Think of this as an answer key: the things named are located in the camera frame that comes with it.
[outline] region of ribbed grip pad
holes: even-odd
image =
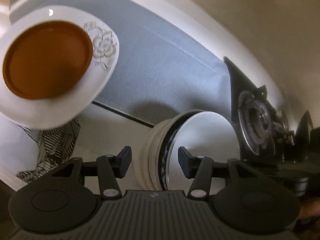
[[[289,232],[257,236],[236,231],[218,220],[206,202],[190,200],[182,191],[127,191],[104,201],[87,223],[55,235],[23,230],[12,240],[249,240],[297,239]]]

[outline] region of burner cap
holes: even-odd
[[[259,155],[260,149],[266,149],[270,143],[271,118],[264,103],[255,99],[248,91],[243,91],[239,96],[239,120],[245,141],[250,150]]]

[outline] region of stacked bowl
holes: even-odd
[[[186,179],[178,162],[178,149],[184,146],[193,156],[204,155],[215,162],[240,159],[239,143],[231,124],[220,114],[190,110],[157,124],[134,158],[134,171],[143,190],[184,190]],[[212,178],[210,194],[224,187],[224,179]]]

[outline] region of white bowl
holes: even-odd
[[[152,183],[156,190],[163,190],[159,178],[159,155],[164,139],[168,135],[169,130],[185,116],[192,116],[193,114],[199,113],[202,110],[190,110],[183,112],[176,117],[174,117],[170,122],[168,122],[158,133],[155,135],[149,153],[149,174]]]
[[[178,149],[184,146],[193,156],[204,155],[215,162],[226,163],[229,158],[240,159],[239,142],[231,124],[222,115],[201,112],[189,118],[172,141],[166,165],[168,190],[188,190],[193,179],[186,179],[178,162]],[[224,187],[224,179],[212,178],[210,194]]]
[[[119,57],[119,40],[108,25],[85,11],[53,5],[40,8],[22,17],[0,38],[1,66],[10,45],[21,33],[41,22],[57,20],[76,24],[88,33],[93,43],[93,57],[77,84],[57,98],[41,100],[20,98],[7,88],[1,74],[0,113],[10,121],[30,129],[55,128],[79,114],[105,87]],[[102,55],[101,50],[104,48],[100,46],[105,43],[108,43],[112,49],[104,51]]]
[[[151,179],[151,175],[149,172],[149,159],[150,159],[150,148],[152,145],[152,142],[155,138],[155,136],[157,135],[157,133],[162,130],[162,128],[170,122],[171,119],[167,119],[162,121],[161,123],[157,124],[154,128],[153,128],[153,133],[150,136],[150,139],[147,141],[146,144],[146,149],[144,151],[143,154],[143,161],[142,161],[142,171],[143,171],[143,176],[147,182],[148,185],[148,190],[159,190],[157,187],[154,186],[152,179]]]
[[[148,133],[146,137],[146,141],[142,146],[139,154],[135,155],[135,158],[133,159],[134,173],[139,185],[143,190],[155,190],[152,184],[152,181],[150,179],[149,168],[148,168],[150,145],[155,134],[158,132],[158,130],[170,120],[171,119],[160,122]]]

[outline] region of black and white striped pattern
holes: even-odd
[[[39,147],[36,169],[21,171],[17,175],[18,178],[30,183],[70,158],[80,124],[75,118],[64,126],[51,130],[39,131],[22,128]]]

